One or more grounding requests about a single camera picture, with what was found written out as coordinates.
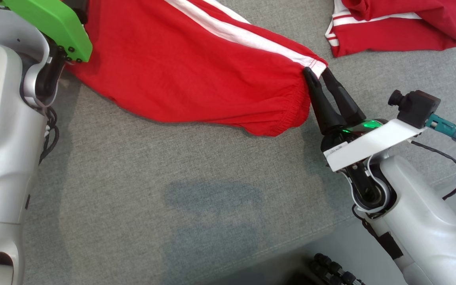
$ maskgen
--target gray couch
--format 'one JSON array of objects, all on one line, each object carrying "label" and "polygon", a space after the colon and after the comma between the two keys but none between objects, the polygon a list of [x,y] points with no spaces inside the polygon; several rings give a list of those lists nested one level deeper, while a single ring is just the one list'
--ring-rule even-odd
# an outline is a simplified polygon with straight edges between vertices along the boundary
[{"label": "gray couch", "polygon": [[[222,0],[251,23],[325,58],[373,118],[394,118],[394,89],[421,89],[456,122],[456,48],[334,59],[331,0]],[[201,123],[162,124],[118,108],[70,74],[54,104],[61,138],[40,166],[25,226],[27,285],[208,283],[350,222],[346,181],[319,151],[313,115],[276,138]],[[456,157],[429,131],[419,141]],[[403,144],[434,185],[456,166]]]}]

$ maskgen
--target red cloth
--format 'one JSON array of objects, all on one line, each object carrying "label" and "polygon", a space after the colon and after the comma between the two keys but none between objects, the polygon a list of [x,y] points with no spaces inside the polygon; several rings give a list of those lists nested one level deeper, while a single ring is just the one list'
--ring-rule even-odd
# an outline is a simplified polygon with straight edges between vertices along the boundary
[{"label": "red cloth", "polygon": [[161,122],[202,121],[276,136],[304,123],[302,76],[326,62],[213,0],[91,1],[89,63],[70,70],[120,107]]},{"label": "red cloth", "polygon": [[334,56],[456,47],[456,0],[335,0]]}]

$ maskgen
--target black cable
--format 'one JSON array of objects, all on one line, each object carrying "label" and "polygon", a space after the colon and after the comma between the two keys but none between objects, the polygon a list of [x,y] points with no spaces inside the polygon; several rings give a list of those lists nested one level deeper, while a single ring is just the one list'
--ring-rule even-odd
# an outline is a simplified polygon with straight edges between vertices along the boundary
[{"label": "black cable", "polygon": [[54,148],[56,147],[56,144],[59,140],[59,128],[56,126],[56,123],[57,123],[56,111],[52,107],[48,107],[45,114],[47,115],[47,119],[48,119],[47,125],[50,128],[49,132],[54,130],[54,139],[52,141],[52,144],[50,144],[50,146],[49,146],[50,133],[45,137],[45,141],[43,144],[43,152],[40,155],[40,162],[38,164],[40,164],[45,159],[45,157],[47,157],[47,155],[49,155],[49,153],[51,153],[54,150]]},{"label": "black cable", "polygon": [[366,220],[364,218],[362,218],[361,216],[359,216],[356,212],[355,212],[355,207],[356,207],[356,204],[353,204],[353,207],[351,207],[351,212],[353,212],[353,215],[355,215],[355,217],[358,219],[358,220],[361,220],[362,222],[366,222]]},{"label": "black cable", "polygon": [[[453,161],[456,164],[456,159],[454,159],[454,157],[452,157],[451,155],[448,155],[446,153],[443,153],[442,151],[436,150],[435,148],[431,148],[430,146],[426,146],[425,144],[420,144],[417,141],[411,141],[411,144],[414,144],[415,146],[419,146],[421,148],[425,148],[428,151],[431,151],[431,152],[434,152],[434,153],[438,153],[438,154],[446,157],[447,159]],[[453,191],[451,191],[450,193],[448,193],[445,197],[443,197],[443,200],[446,200],[446,199],[448,199],[449,197],[451,197],[451,196],[453,196],[455,194],[456,194],[456,188]]]},{"label": "black cable", "polygon": [[366,219],[362,218],[361,216],[359,216],[356,212],[355,212],[355,207],[356,207],[356,204],[353,204],[353,207],[351,207],[351,212],[353,212],[353,215],[355,215],[355,217],[358,219],[358,220],[361,220],[362,221],[362,226],[369,232],[369,234],[371,236],[373,236],[376,240],[378,240],[378,234],[376,234],[376,231],[374,231],[374,229],[372,228],[371,224],[369,224],[369,222],[367,222]]},{"label": "black cable", "polygon": [[431,151],[431,152],[434,152],[434,153],[438,153],[438,154],[446,157],[447,159],[453,161],[456,164],[456,159],[454,159],[451,155],[448,155],[446,153],[443,153],[442,151],[436,150],[435,148],[431,148],[430,146],[426,146],[425,144],[420,144],[417,141],[411,141],[411,144],[414,144],[415,146],[419,146],[421,148],[425,148],[428,151]]}]

